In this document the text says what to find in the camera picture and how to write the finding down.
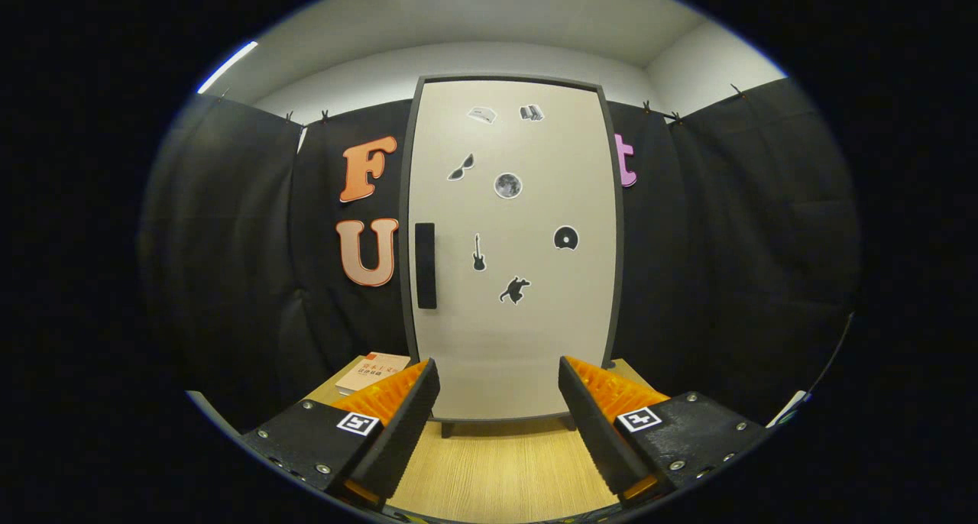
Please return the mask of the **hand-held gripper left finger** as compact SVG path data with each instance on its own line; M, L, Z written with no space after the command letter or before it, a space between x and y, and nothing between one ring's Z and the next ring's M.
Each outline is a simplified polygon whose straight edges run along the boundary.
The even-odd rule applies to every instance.
M241 440L319 492L380 509L399 487L439 392L436 361L426 358L332 403L302 399Z

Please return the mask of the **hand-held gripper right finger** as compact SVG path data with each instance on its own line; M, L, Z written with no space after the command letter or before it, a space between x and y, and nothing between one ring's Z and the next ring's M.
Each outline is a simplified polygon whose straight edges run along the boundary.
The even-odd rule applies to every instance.
M558 385L598 473L625 509L695 488L769 436L768 427L709 396L667 396L580 358L560 358Z

